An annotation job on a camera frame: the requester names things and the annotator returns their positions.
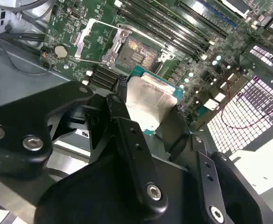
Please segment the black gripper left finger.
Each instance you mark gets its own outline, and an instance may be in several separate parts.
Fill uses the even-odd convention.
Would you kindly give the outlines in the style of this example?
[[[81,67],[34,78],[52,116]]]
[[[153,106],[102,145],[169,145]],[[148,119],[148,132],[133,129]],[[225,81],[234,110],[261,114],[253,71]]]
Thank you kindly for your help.
[[[87,86],[70,81],[0,106],[0,175],[38,176],[53,152],[53,142],[72,132],[75,123],[91,126],[96,161],[111,136],[108,100],[124,103],[115,94],[94,95]]]

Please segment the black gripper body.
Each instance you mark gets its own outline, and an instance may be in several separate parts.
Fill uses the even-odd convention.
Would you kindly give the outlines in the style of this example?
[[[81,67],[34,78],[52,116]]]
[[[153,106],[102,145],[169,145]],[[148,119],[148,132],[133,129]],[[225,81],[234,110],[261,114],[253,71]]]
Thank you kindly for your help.
[[[123,102],[108,100],[111,134],[95,162],[51,186],[37,224],[202,224],[195,180],[151,156]]]

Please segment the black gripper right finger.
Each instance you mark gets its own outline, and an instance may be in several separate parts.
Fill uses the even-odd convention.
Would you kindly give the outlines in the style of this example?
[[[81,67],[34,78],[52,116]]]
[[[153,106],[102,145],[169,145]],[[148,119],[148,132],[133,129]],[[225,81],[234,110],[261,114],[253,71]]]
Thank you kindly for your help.
[[[169,224],[273,224],[273,211],[223,153],[207,151],[176,107],[163,117]]]

